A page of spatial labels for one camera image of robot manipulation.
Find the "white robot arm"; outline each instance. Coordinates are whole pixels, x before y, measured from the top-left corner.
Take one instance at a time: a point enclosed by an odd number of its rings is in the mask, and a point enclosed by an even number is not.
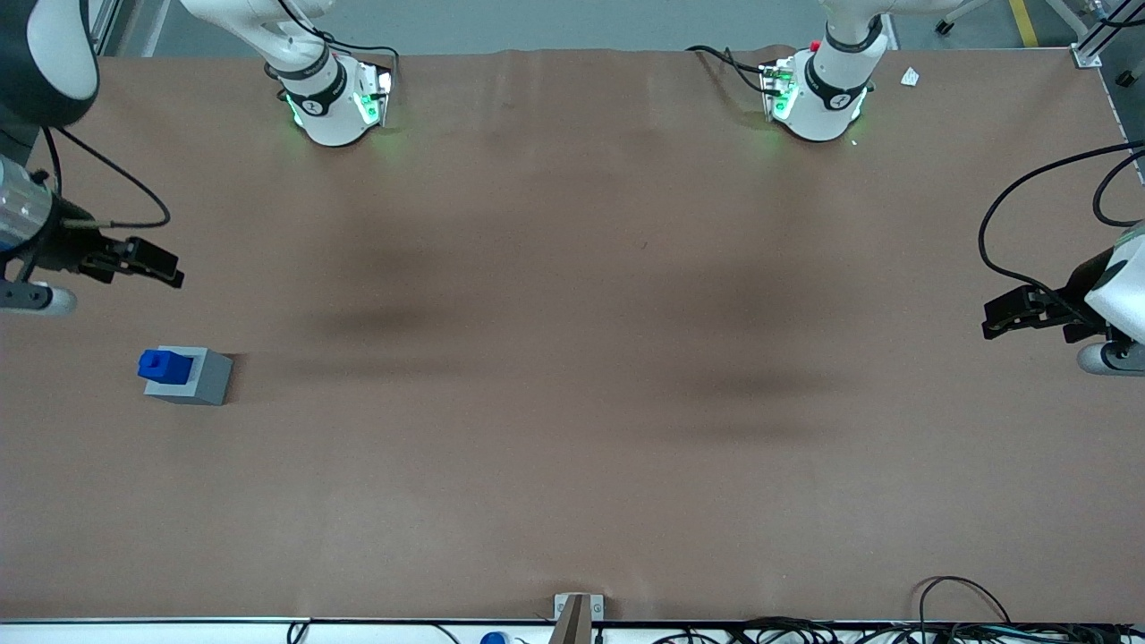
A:
[[[761,70],[766,113],[797,136],[830,141],[846,131],[867,96],[870,74],[886,52],[882,14],[948,11],[962,0],[819,0],[827,32],[816,49],[803,49]]]
[[[27,124],[63,128],[95,101],[100,73],[87,31],[86,0],[5,0],[0,7],[0,103]],[[110,283],[142,275],[173,288],[183,283],[179,258],[139,237],[106,237],[106,227],[29,173],[0,157],[0,311],[66,315],[68,289],[30,280],[32,270],[66,270]],[[19,272],[7,280],[8,262]]]
[[[286,89],[294,123],[314,142],[346,146],[385,120],[392,71],[332,52],[308,24],[307,16],[325,14],[334,0],[182,2],[191,15],[234,33],[266,58]]]
[[[1021,285],[987,303],[985,313],[982,337],[988,340],[1048,327],[1061,327],[1071,344],[1104,336],[1105,341],[1077,353],[1082,370],[1145,376],[1145,222],[1075,268],[1065,286],[1045,292]]]

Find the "gray block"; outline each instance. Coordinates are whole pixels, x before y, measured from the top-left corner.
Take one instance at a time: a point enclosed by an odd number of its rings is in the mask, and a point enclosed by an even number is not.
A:
[[[148,380],[143,393],[177,405],[222,405],[235,362],[202,346],[160,346],[191,359],[191,372],[185,385],[165,385]]]

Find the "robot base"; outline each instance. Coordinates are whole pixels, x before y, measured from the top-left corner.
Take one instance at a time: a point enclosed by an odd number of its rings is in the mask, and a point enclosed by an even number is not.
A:
[[[830,141],[839,138],[859,118],[859,110],[867,91],[842,110],[830,110],[823,100],[808,87],[804,70],[811,58],[810,49],[796,52],[789,58],[780,58],[772,66],[759,70],[765,89],[780,92],[779,96],[764,95],[764,113],[769,120],[782,123],[792,134],[808,141]]]
[[[286,95],[294,112],[294,123],[319,146],[339,147],[353,143],[373,126],[386,120],[386,108],[393,89],[393,73],[345,54],[334,57],[347,73],[348,81],[326,113],[310,113],[306,101],[301,105]]]

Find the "brown table surface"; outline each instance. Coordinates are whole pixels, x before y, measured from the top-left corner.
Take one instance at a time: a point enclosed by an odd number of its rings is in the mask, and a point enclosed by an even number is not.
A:
[[[324,149],[259,61],[103,61],[74,131],[171,205],[147,236],[187,284],[45,274],[79,311],[2,319],[0,615],[530,616],[591,589],[616,618],[906,618],[962,574],[1018,620],[1139,619],[1142,383],[979,330],[1016,285],[978,259],[989,202],[1121,141],[1098,73],[892,53],[811,144],[712,63],[403,60],[392,127]],[[66,196],[155,217],[61,147]],[[1107,248],[1115,160],[1014,195],[997,260],[1060,284]],[[144,398],[159,344],[240,354],[230,402]]]

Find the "cable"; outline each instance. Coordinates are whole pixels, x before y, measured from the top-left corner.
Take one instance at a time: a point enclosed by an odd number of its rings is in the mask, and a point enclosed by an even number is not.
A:
[[[458,639],[456,635],[453,635],[452,633],[450,633],[448,629],[445,629],[445,627],[441,626],[440,623],[434,623],[434,625],[429,625],[429,626],[432,626],[432,627],[436,628],[437,630],[444,633],[447,637],[449,637],[450,639],[453,641],[453,644],[461,644],[461,641]]]
[[[1101,25],[1104,26],[1112,26],[1113,29],[1126,29],[1130,26],[1140,26],[1145,24],[1145,18],[1138,18],[1136,21],[1126,21],[1122,23],[1119,23],[1116,21],[1111,21],[1110,18],[1098,18],[1097,22],[1101,23]]]
[[[986,588],[982,584],[978,583],[977,581],[966,579],[964,576],[940,575],[940,576],[934,578],[929,584],[926,584],[926,588],[923,589],[922,595],[918,596],[918,625],[919,626],[925,626],[925,623],[926,623],[926,614],[925,614],[925,610],[926,610],[926,596],[930,595],[930,591],[933,590],[935,586],[942,583],[943,581],[956,581],[956,582],[958,582],[958,583],[961,583],[963,586],[970,586],[972,588],[977,588],[984,595],[986,595],[987,597],[989,597],[990,602],[993,602],[994,605],[997,606],[997,610],[1002,614],[1002,619],[1005,621],[1005,623],[1013,623],[1013,621],[1010,619],[1010,613],[1005,610],[1005,606],[1002,605],[1002,602],[998,602],[998,598],[995,597],[994,594],[990,592],[989,590],[986,590]]]
[[[692,47],[688,47],[687,49],[685,49],[685,52],[701,52],[703,54],[711,54],[712,56],[716,56],[717,58],[724,61],[725,63],[727,63],[729,65],[731,64],[735,64],[737,68],[742,69],[743,71],[753,71],[756,73],[759,73],[759,68],[753,68],[753,66],[744,64],[744,63],[733,63],[733,61],[724,57],[724,53],[722,52],[719,52],[719,50],[717,50],[717,49],[714,49],[712,47],[709,47],[706,45],[693,45]]]
[[[1145,157],[1145,151],[1129,155],[1122,159],[1121,163],[1113,166],[1113,170],[1111,170],[1110,173],[1105,175],[1105,179],[1103,179],[1097,186],[1097,190],[1093,191],[1093,217],[1096,217],[1101,223],[1105,223],[1106,226],[1116,226],[1119,228],[1129,228],[1130,226],[1136,226],[1140,221],[1139,219],[1134,221],[1119,221],[1116,219],[1105,217],[1105,213],[1101,212],[1101,197],[1105,196],[1105,189],[1110,187],[1113,179],[1121,173],[1122,170],[1129,167],[1135,160],[1142,157]]]
[[[703,53],[703,54],[711,54],[712,56],[716,56],[717,58],[719,58],[720,62],[722,62],[724,64],[732,65],[732,69],[735,70],[735,73],[740,74],[740,79],[743,80],[743,83],[745,83],[748,85],[748,87],[751,87],[752,89],[755,89],[756,92],[759,92],[760,94],[765,94],[767,96],[780,96],[781,95],[781,92],[779,92],[776,89],[767,89],[765,87],[761,87],[761,86],[756,85],[755,83],[752,83],[751,79],[748,78],[748,74],[745,74],[743,72],[744,71],[751,71],[751,72],[755,72],[755,73],[759,73],[759,69],[758,68],[753,68],[753,66],[748,65],[748,64],[743,64],[743,63],[736,61],[735,56],[732,55],[732,49],[729,47],[725,48],[722,54],[720,54],[716,49],[712,49],[711,47],[708,47],[706,45],[695,45],[693,47],[688,47],[687,50],[688,52],[700,52],[700,53]]]
[[[679,635],[669,635],[668,637],[661,637],[660,639],[653,642],[652,644],[674,644],[676,639],[687,637],[689,639],[698,639],[701,642],[706,642],[708,644],[724,644],[719,639],[704,635],[703,633],[693,633],[690,630],[685,630]]]
[[[1026,181],[1029,181],[1030,179],[1037,176],[1039,174],[1043,174],[1043,173],[1047,173],[1047,172],[1049,172],[1051,170],[1059,168],[1059,167],[1061,167],[1064,165],[1069,165],[1072,163],[1076,163],[1076,162],[1084,160],[1084,159],[1088,159],[1088,158],[1092,158],[1092,157],[1097,157],[1097,156],[1101,156],[1101,155],[1108,155],[1111,152],[1120,152],[1122,150],[1131,150],[1134,148],[1139,148],[1142,146],[1145,146],[1145,141],[1130,141],[1128,143],[1119,143],[1116,146],[1106,146],[1105,148],[1098,148],[1096,150],[1090,150],[1088,152],[1081,152],[1081,154],[1077,154],[1077,155],[1073,155],[1071,157],[1066,157],[1064,159],[1058,159],[1058,160],[1056,160],[1053,163],[1049,163],[1049,164],[1045,164],[1045,165],[1043,165],[1043,166],[1041,166],[1039,168],[1032,170],[1032,171],[1027,172],[1026,174],[1021,175],[1020,178],[1018,178],[1018,180],[1014,181],[1013,183],[1010,183],[1009,186],[1006,186],[1005,190],[1002,190],[1002,194],[998,195],[996,199],[994,199],[993,204],[990,204],[990,207],[986,211],[986,214],[982,217],[981,225],[978,227],[978,254],[981,257],[982,264],[985,264],[987,268],[989,268],[990,270],[997,273],[998,275],[1003,275],[1005,277],[1011,277],[1013,280],[1018,280],[1019,282],[1025,282],[1026,284],[1029,284],[1030,286],[1034,286],[1035,289],[1041,290],[1045,294],[1045,297],[1052,299],[1056,304],[1058,304],[1058,306],[1061,306],[1066,311],[1073,313],[1079,320],[1085,322],[1087,324],[1093,325],[1093,327],[1100,325],[1100,324],[1097,323],[1097,321],[1090,320],[1089,316],[1082,314],[1080,311],[1077,311],[1076,307],[1074,307],[1073,305],[1071,305],[1061,296],[1059,296],[1057,292],[1055,292],[1052,289],[1050,289],[1045,284],[1039,282],[1037,280],[1035,280],[1035,278],[1033,278],[1033,277],[1030,277],[1028,275],[1024,275],[1021,273],[1018,273],[1016,270],[1010,270],[1008,268],[1002,268],[997,264],[994,264],[994,261],[990,260],[989,253],[986,251],[986,229],[989,227],[990,220],[994,219],[994,213],[997,212],[998,206],[1002,205],[1002,202],[1005,201],[1005,198],[1009,197],[1011,193],[1013,193],[1014,190],[1017,190],[1018,187],[1020,187]]]
[[[148,188],[145,184],[143,184],[142,181],[140,181],[139,179],[135,179],[135,176],[133,176],[132,173],[129,173],[126,170],[119,167],[114,162],[112,162],[108,157],[101,155],[98,150],[96,150],[92,146],[88,146],[87,143],[80,141],[79,138],[76,136],[74,134],[72,134],[71,132],[68,132],[63,127],[57,127],[56,129],[61,134],[63,134],[64,136],[66,136],[68,139],[70,139],[72,143],[76,143],[80,148],[82,148],[84,151],[86,151],[87,154],[92,155],[93,157],[100,159],[101,162],[103,162],[104,165],[106,165],[111,170],[114,170],[120,175],[123,175],[125,179],[127,179],[128,181],[131,181],[132,183],[134,183],[135,187],[139,188],[140,190],[142,190],[144,195],[147,195],[148,197],[151,197],[151,201],[155,202],[155,204],[157,206],[159,206],[160,211],[163,211],[163,219],[160,219],[159,221],[124,222],[124,221],[77,221],[77,220],[69,220],[69,221],[66,221],[66,225],[69,225],[72,228],[159,228],[160,226],[166,226],[168,222],[171,222],[171,210],[167,209],[167,204],[163,203],[163,199],[159,198],[159,195],[156,195],[155,191],[151,190],[150,188]],[[48,140],[48,149],[52,150],[53,149],[52,134],[47,132],[47,128],[45,128],[45,134],[47,135],[47,140]]]
[[[308,621],[290,622],[290,627],[286,629],[286,644],[300,644],[302,638],[306,637],[307,630],[310,630],[310,622]]]
[[[345,47],[347,49],[357,49],[358,52],[389,52],[394,56],[394,71],[395,72],[397,71],[397,58],[401,57],[397,53],[397,49],[394,49],[393,47],[387,47],[385,45],[365,46],[365,45],[352,45],[349,42],[342,42],[341,40],[334,38],[334,34],[330,33],[329,31],[322,31],[316,26],[305,24],[299,18],[299,16],[294,14],[294,11],[291,10],[291,8],[286,5],[286,0],[278,0],[278,6],[281,6],[283,10],[286,11],[286,15],[290,16],[290,19],[294,21],[294,24],[301,28],[302,31],[309,33],[310,36],[317,36],[326,45],[331,45],[333,47]]]
[[[0,134],[3,134],[3,138],[5,138],[5,139],[7,139],[7,140],[11,141],[13,143],[15,143],[15,144],[19,146],[21,148],[27,148],[29,150],[31,150],[31,149],[32,149],[32,144],[31,144],[31,143],[25,143],[25,142],[21,141],[19,139],[16,139],[16,138],[15,138],[15,136],[14,136],[14,135],[13,135],[13,134],[11,134],[10,132],[8,132],[7,129],[0,129]]]
[[[52,175],[56,182],[56,194],[61,197],[64,196],[64,179],[60,174],[60,150],[56,149],[56,140],[52,138],[52,131],[47,127],[41,127],[44,131],[44,140],[48,143],[48,155],[52,157]]]

